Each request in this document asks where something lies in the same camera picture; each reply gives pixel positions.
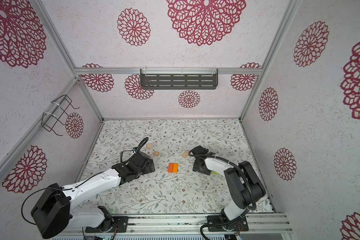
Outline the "plain light wood block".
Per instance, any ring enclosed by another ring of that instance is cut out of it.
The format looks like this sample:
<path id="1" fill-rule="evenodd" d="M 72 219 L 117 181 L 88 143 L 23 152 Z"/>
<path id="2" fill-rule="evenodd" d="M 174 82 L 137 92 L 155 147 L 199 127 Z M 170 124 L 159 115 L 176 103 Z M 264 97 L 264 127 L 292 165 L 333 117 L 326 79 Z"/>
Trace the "plain light wood block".
<path id="1" fill-rule="evenodd" d="M 182 154 L 182 157 L 185 159 L 189 156 L 189 151 L 186 151 Z"/>

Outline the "red-orange rectangular block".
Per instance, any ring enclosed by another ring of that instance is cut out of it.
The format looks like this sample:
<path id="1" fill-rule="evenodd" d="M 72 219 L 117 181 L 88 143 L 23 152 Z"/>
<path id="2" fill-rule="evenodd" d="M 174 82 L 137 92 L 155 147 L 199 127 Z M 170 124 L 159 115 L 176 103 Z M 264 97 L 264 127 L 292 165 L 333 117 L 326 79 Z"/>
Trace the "red-orange rectangular block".
<path id="1" fill-rule="evenodd" d="M 173 172 L 173 168 L 174 168 L 174 164 L 173 164 L 173 163 L 169 163 L 168 172 L 169 172 L 169 173 L 172 173 L 172 172 Z"/>

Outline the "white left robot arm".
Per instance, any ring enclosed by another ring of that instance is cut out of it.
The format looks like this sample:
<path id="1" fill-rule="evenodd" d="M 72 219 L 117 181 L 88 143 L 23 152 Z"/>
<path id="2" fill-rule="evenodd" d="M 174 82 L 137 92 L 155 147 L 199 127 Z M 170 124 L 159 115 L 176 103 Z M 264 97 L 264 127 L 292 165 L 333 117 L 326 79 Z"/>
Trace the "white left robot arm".
<path id="1" fill-rule="evenodd" d="M 154 161 L 147 154 L 136 152 L 126 162 L 115 164 L 84 181 L 62 187 L 58 184 L 48 186 L 31 210 L 31 216 L 43 239 L 51 239 L 74 228 L 108 232 L 115 227 L 115 221 L 106 207 L 80 210 L 77 206 L 98 193 L 154 171 Z"/>

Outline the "orange rectangular block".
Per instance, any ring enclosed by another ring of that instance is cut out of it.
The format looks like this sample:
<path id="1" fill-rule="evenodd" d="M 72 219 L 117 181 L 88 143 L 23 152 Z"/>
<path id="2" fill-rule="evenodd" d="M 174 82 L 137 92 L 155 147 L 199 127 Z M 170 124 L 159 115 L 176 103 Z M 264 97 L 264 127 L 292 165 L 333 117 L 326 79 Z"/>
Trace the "orange rectangular block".
<path id="1" fill-rule="evenodd" d="M 174 164 L 173 166 L 173 173 L 177 173 L 179 170 L 179 164 Z"/>

